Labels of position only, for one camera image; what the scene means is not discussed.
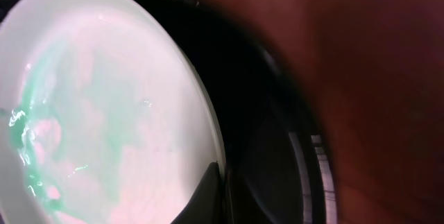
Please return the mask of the white plate with green stain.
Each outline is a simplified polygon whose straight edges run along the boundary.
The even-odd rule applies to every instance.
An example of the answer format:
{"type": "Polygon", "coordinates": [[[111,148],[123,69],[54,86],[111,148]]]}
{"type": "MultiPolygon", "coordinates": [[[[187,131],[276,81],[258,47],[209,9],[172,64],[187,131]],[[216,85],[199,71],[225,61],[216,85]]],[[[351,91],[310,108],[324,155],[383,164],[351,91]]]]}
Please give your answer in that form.
{"type": "Polygon", "coordinates": [[[225,153],[196,70],[133,0],[19,0],[1,23],[5,223],[172,223],[225,153]]]}

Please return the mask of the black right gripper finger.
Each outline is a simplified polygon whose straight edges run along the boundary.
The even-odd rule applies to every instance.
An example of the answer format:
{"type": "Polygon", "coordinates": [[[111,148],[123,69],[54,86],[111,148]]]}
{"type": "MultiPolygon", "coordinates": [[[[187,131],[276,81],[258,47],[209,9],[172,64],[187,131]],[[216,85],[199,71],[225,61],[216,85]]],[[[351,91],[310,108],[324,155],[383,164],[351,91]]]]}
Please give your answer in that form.
{"type": "Polygon", "coordinates": [[[219,165],[209,164],[185,208],[171,224],[220,224],[223,221],[219,165]]]}

